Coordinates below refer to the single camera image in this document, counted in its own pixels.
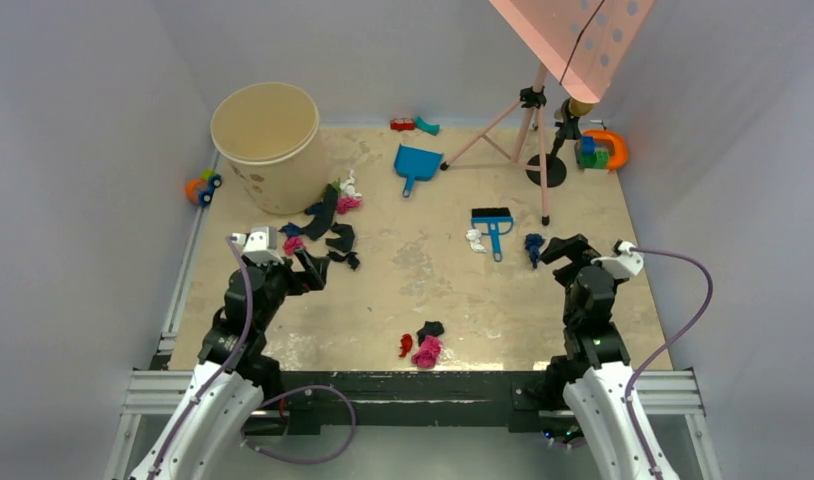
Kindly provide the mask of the dark blue paper scrap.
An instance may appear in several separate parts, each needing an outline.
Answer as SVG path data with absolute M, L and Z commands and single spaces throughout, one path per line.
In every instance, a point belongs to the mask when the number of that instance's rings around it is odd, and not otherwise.
M 538 268 L 540 263 L 540 249 L 544 244 L 544 237 L 538 233 L 529 233 L 525 236 L 524 249 L 528 254 L 533 269 Z

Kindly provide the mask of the blue hand brush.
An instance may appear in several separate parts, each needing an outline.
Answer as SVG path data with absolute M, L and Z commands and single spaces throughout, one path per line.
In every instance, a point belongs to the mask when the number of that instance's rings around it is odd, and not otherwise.
M 495 262 L 503 260 L 500 238 L 510 233 L 515 225 L 511 211 L 507 207 L 483 207 L 471 210 L 471 225 L 483 235 L 488 235 Z

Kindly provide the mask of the red paper scrap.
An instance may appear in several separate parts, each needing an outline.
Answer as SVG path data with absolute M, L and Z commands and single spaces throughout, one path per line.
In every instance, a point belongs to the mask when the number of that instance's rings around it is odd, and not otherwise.
M 399 357 L 405 358 L 412 351 L 413 345 L 413 336 L 409 333 L 403 334 L 400 338 Z

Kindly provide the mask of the blue dustpan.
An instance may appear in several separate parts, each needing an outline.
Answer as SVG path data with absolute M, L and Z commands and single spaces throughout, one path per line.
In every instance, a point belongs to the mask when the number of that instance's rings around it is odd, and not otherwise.
M 431 180 L 438 171 L 442 159 L 441 153 L 400 144 L 393 166 L 396 173 L 405 180 L 402 197 L 411 196 L 417 181 Z

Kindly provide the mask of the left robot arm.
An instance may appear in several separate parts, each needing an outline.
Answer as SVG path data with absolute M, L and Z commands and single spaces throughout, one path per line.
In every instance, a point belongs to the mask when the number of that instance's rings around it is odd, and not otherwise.
M 330 260 L 304 249 L 257 264 L 246 254 L 228 278 L 182 399 L 133 479 L 207 479 L 255 409 L 284 390 L 280 365 L 264 355 L 266 331 L 289 296 L 321 291 Z

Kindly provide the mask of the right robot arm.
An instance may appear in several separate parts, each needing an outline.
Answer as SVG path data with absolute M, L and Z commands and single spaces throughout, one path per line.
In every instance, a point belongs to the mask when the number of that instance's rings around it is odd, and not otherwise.
M 562 258 L 567 265 L 553 275 L 564 289 L 566 353 L 551 359 L 541 397 L 573 412 L 602 478 L 677 478 L 640 405 L 640 374 L 612 320 L 618 287 L 642 271 L 642 254 L 617 241 L 605 256 L 575 235 L 550 239 L 539 256 L 544 264 Z

